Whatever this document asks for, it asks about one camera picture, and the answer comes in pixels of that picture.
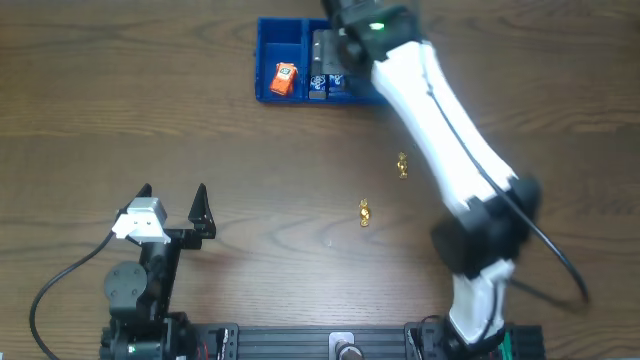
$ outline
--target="wood grain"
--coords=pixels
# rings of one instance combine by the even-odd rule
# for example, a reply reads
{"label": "wood grain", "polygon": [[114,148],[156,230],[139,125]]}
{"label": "wood grain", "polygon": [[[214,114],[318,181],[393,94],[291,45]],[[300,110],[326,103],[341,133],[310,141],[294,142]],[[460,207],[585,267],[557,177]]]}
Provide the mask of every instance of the wood grain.
{"label": "wood grain", "polygon": [[[570,314],[510,289],[506,316],[542,324],[550,358],[640,353],[640,3],[432,0],[423,22],[452,87],[518,173],[545,189],[539,223],[592,291]],[[114,209],[154,185],[185,224],[207,184],[219,236],[183,255],[172,308],[197,322],[402,324],[451,304],[429,229],[444,213],[388,109],[264,106],[259,16],[322,17],[295,0],[0,1],[0,352],[43,359],[38,289],[91,251]],[[395,172],[409,154],[409,179]],[[371,226],[359,227],[360,199]],[[44,298],[64,359],[95,359],[112,242]],[[536,240],[516,276],[577,291]]]}

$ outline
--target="blue container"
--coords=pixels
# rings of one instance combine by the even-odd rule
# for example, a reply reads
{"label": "blue container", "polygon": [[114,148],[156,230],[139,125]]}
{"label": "blue container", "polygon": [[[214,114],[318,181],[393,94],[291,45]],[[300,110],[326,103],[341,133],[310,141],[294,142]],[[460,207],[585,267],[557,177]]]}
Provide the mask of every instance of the blue container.
{"label": "blue container", "polygon": [[[256,46],[256,99],[265,103],[285,104],[384,104],[386,100],[373,86],[362,95],[340,93],[326,99],[309,99],[311,81],[311,41],[315,30],[329,29],[323,19],[259,18]],[[278,63],[292,63],[298,68],[293,94],[281,96],[269,90]]]}

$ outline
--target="green light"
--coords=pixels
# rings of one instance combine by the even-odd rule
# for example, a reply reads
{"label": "green light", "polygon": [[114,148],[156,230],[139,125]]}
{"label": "green light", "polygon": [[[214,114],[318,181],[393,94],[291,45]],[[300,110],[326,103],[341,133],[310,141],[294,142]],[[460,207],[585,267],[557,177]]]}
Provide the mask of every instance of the green light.
{"label": "green light", "polygon": [[371,30],[384,30],[383,23],[372,23],[372,24],[369,24],[369,27],[371,28]]}

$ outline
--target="orange package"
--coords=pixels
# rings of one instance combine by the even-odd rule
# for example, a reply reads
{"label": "orange package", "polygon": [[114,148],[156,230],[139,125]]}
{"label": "orange package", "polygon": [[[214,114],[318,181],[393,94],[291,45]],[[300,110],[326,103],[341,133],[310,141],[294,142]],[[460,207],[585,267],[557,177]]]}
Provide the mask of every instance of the orange package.
{"label": "orange package", "polygon": [[273,77],[269,89],[282,96],[293,94],[293,82],[298,75],[298,69],[293,64],[279,63],[276,66],[276,75]]}

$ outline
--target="wooden surface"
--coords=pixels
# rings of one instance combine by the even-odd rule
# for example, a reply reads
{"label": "wooden surface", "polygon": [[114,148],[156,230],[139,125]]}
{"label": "wooden surface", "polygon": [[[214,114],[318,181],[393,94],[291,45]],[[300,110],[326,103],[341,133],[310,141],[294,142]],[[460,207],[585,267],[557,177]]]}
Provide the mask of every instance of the wooden surface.
{"label": "wooden surface", "polygon": [[[322,17],[319,3],[0,1],[5,358],[44,358],[27,324],[34,295],[145,182],[183,226],[198,184],[209,188],[219,236],[183,254],[172,302],[194,321],[403,324],[448,310],[429,239],[445,210],[397,117],[255,101],[256,19]],[[639,355],[640,4],[429,0],[423,12],[459,99],[540,180],[539,223],[591,288],[586,315],[510,289],[507,319],[544,325],[551,358]],[[104,276],[137,256],[113,241],[47,294],[38,326],[60,357],[97,358]],[[537,240],[516,277],[578,298]]]}

